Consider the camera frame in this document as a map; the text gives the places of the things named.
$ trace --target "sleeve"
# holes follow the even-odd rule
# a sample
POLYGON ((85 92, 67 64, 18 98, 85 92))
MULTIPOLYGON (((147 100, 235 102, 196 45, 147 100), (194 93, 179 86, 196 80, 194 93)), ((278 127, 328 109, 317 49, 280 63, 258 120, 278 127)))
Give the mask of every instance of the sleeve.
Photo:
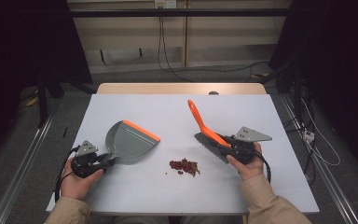
POLYGON ((90 207, 79 200, 61 197, 51 211, 46 224, 87 223, 90 207))
POLYGON ((263 175, 241 183, 241 191, 249 210, 249 223, 310 223, 289 201, 275 195, 263 175))

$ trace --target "gray floor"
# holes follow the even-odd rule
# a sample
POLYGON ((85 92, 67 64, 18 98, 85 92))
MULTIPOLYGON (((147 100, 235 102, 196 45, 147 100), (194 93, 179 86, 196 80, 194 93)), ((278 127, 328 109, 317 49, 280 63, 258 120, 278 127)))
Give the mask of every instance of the gray floor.
MULTIPOLYGON (((233 69, 236 66, 214 66, 209 69, 233 69)), ((256 66, 253 74, 270 72, 266 66, 256 66)), ((178 72, 176 75, 191 79, 196 82, 244 82, 249 78, 249 69, 235 72, 222 73, 212 71, 191 70, 178 72)), ((102 82, 177 82, 183 81, 171 73, 160 70, 122 72, 116 74, 104 74, 93 76, 97 87, 102 82)), ((62 158, 71 148, 75 141, 77 130, 86 112, 90 101, 90 95, 78 91, 71 86, 63 85, 66 93, 62 99, 49 98, 49 108, 57 103, 59 108, 54 120, 49 127, 48 134, 42 147, 27 174, 16 202, 7 217, 7 223, 43 223, 48 213, 45 212, 49 198, 54 187, 54 178, 60 168, 62 158)), ((282 102, 282 96, 277 94, 274 82, 266 85, 266 90, 271 95, 282 122, 290 119, 282 102)), ((342 187, 344 194, 348 197, 356 215, 358 216, 358 161, 351 155, 344 139, 339 138, 332 132, 328 119, 324 116, 317 102, 313 104, 315 110, 315 121, 318 128, 337 150, 341 164, 331 166, 329 169, 342 187)), ((6 133, 5 141, 0 146, 0 199, 5 193, 10 180, 21 164, 28 147, 31 145, 38 125, 37 105, 22 107, 19 109, 10 129, 6 133)), ((307 152, 298 133, 288 133, 294 151, 302 166, 305 166, 307 152)), ((328 161, 335 161, 336 156, 330 147, 321 139, 316 137, 317 147, 328 161)), ((316 179, 311 185, 311 190, 320 206, 321 212, 308 215, 312 223, 345 223, 344 218, 337 209, 320 174, 316 173, 316 179)), ((91 217, 91 223, 105 223, 109 217, 91 217)))

